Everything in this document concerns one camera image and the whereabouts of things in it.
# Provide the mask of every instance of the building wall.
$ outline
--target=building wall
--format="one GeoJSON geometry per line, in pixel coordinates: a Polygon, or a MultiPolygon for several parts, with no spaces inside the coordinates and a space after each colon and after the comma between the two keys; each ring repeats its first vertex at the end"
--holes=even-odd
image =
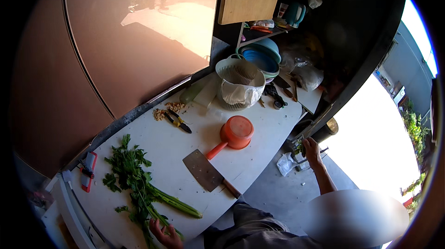
{"type": "Polygon", "coordinates": [[[414,103],[414,110],[423,117],[429,110],[432,73],[423,60],[413,36],[402,21],[394,39],[397,44],[379,71],[388,75],[387,79],[392,88],[398,81],[405,86],[406,95],[414,103]]]}

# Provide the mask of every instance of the knife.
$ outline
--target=knife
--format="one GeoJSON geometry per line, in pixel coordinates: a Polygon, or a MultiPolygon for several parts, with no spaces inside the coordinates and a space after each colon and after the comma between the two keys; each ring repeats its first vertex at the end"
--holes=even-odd
{"type": "Polygon", "coordinates": [[[182,162],[205,190],[212,192],[217,186],[223,184],[233,197],[238,199],[241,196],[241,193],[213,167],[198,149],[186,156],[182,162]]]}
{"type": "Polygon", "coordinates": [[[287,88],[290,88],[291,85],[289,85],[283,78],[281,78],[279,75],[277,77],[275,77],[275,79],[273,80],[273,82],[278,85],[278,87],[280,87],[281,89],[283,89],[284,93],[292,98],[292,92],[289,91],[287,88]]]}

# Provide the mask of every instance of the plastic bottle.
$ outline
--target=plastic bottle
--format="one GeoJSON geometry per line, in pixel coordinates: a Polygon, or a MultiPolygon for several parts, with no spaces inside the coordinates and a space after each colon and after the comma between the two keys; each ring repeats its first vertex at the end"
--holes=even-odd
{"type": "Polygon", "coordinates": [[[206,81],[203,82],[203,80],[200,80],[195,84],[191,85],[185,91],[182,92],[182,94],[179,96],[179,101],[184,104],[191,102],[204,88],[205,84],[206,81]]]}

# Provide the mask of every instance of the wooden knife handle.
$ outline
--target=wooden knife handle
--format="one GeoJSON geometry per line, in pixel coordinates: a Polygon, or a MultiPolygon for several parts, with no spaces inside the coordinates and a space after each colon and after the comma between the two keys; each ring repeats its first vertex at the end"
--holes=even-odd
{"type": "Polygon", "coordinates": [[[236,190],[235,187],[233,187],[233,185],[230,184],[230,182],[228,182],[226,179],[224,179],[222,181],[222,184],[224,184],[227,189],[230,191],[230,193],[232,193],[233,197],[235,197],[236,199],[238,199],[241,196],[241,193],[236,190]]]}
{"type": "Polygon", "coordinates": [[[290,97],[290,98],[294,97],[294,95],[292,94],[292,92],[289,91],[288,89],[284,89],[284,88],[283,88],[283,91],[284,91],[284,93],[285,93],[288,97],[290,97]]]}

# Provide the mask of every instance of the pliers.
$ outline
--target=pliers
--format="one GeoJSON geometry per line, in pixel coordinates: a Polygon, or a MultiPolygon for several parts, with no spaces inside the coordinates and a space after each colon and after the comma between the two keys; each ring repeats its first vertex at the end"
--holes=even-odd
{"type": "Polygon", "coordinates": [[[181,117],[176,114],[175,112],[173,112],[171,109],[168,110],[168,112],[170,112],[173,116],[175,116],[176,118],[178,118],[179,122],[173,120],[169,114],[167,114],[167,112],[164,112],[164,115],[167,117],[167,119],[174,125],[176,125],[177,127],[181,127],[181,129],[183,129],[185,132],[187,133],[192,133],[192,130],[184,123],[184,120],[181,119],[181,117]]]}

